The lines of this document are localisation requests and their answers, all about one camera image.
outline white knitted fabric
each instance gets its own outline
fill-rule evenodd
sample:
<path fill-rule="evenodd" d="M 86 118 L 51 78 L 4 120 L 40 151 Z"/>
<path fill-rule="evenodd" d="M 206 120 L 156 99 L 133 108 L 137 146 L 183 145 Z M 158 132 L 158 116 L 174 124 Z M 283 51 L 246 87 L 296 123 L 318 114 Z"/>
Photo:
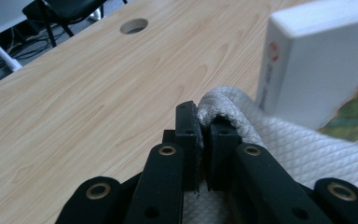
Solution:
<path fill-rule="evenodd" d="M 318 179 L 335 177 L 358 187 L 357 144 L 269 117 L 233 87 L 216 88 L 201 99 L 201 125 L 208 127 L 216 116 L 229 119 L 244 142 L 265 147 L 295 181 L 313 189 Z"/>

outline gray floor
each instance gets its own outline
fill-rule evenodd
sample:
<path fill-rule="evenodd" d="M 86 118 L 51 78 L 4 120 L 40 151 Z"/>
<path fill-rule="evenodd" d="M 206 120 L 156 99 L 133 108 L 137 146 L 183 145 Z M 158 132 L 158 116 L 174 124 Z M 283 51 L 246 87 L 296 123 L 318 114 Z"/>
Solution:
<path fill-rule="evenodd" d="M 122 0 L 107 0 L 106 3 L 103 5 L 104 6 L 104 14 L 105 15 L 109 15 L 110 13 L 116 11 L 117 9 L 119 9 L 120 7 L 123 7 L 124 4 L 122 2 Z M 73 31 L 73 33 L 76 35 L 77 33 L 79 33 L 81 30 L 87 28 L 88 26 L 90 26 L 91 24 L 93 24 L 95 21 L 92 19 L 86 19 L 78 24 L 74 24 L 72 26 L 70 26 L 70 29 Z M 53 33 L 58 37 L 57 39 L 57 44 L 60 45 L 63 41 L 67 40 L 69 38 L 69 36 L 66 33 L 63 33 L 63 30 L 60 26 L 53 26 Z M 40 34 L 38 36 L 32 36 L 28 39 L 28 41 L 30 43 L 32 43 L 33 41 L 35 41 L 36 39 L 46 39 L 48 38 L 48 35 L 46 33 L 46 30 L 40 32 Z M 43 41 L 38 41 L 32 45 L 30 45 L 29 47 L 24 48 L 21 53 L 19 53 L 16 56 L 13 56 L 15 59 L 17 59 L 19 61 L 19 63 L 21 65 L 26 65 L 27 63 L 30 63 L 31 61 L 33 61 L 34 59 L 36 59 L 37 57 L 43 55 L 44 53 L 48 52 L 49 50 L 51 50 L 51 45 L 49 44 L 49 42 L 47 40 L 43 40 Z M 28 55 L 23 55 L 24 53 L 27 52 L 32 52 L 32 57 L 29 57 Z M 2 68 L 0 68 L 0 80 L 4 77 L 7 77 L 11 74 L 12 72 L 10 71 L 10 69 L 3 65 Z"/>

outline red logo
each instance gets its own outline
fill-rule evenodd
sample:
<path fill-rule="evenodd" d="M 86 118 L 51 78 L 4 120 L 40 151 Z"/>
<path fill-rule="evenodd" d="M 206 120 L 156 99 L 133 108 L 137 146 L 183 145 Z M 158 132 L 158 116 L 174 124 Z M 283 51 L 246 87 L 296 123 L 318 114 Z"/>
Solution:
<path fill-rule="evenodd" d="M 271 42 L 268 45 L 268 57 L 269 59 L 275 63 L 279 58 L 278 45 L 275 42 Z"/>

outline wooden table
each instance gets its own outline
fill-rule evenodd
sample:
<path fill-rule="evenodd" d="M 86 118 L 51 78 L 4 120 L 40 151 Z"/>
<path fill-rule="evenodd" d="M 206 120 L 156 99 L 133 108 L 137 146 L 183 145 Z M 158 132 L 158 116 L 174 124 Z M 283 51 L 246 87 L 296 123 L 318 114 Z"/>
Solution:
<path fill-rule="evenodd" d="M 85 180 L 136 175 L 184 101 L 255 97 L 268 15 L 302 2 L 134 0 L 0 81 L 0 223 L 53 223 Z"/>

